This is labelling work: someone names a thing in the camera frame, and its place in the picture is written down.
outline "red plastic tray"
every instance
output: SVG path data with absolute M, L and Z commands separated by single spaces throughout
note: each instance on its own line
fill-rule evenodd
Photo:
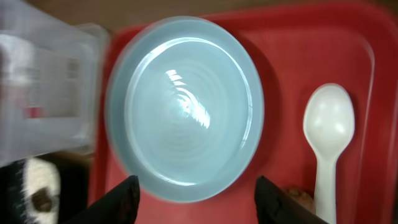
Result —
M 397 172 L 398 28 L 388 13 L 365 4 L 284 6 L 205 16 L 244 45 L 259 71 L 266 117 L 260 145 L 244 174 L 208 200 L 175 204 L 144 191 L 140 223 L 257 223 L 255 179 L 313 192 L 317 161 L 302 122 L 310 95 L 324 83 L 349 93 L 356 115 L 351 144 L 338 160 L 338 223 L 390 223 Z M 98 147 L 90 202 L 126 178 L 108 146 L 104 94 L 126 44 L 143 28 L 116 35 L 104 65 Z

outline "light blue plate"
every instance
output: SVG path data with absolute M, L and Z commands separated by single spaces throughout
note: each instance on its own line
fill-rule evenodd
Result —
M 106 125 L 141 186 L 197 202 L 231 185 L 256 151 L 264 120 L 250 56 L 209 21 L 174 17 L 137 35 L 109 84 Z

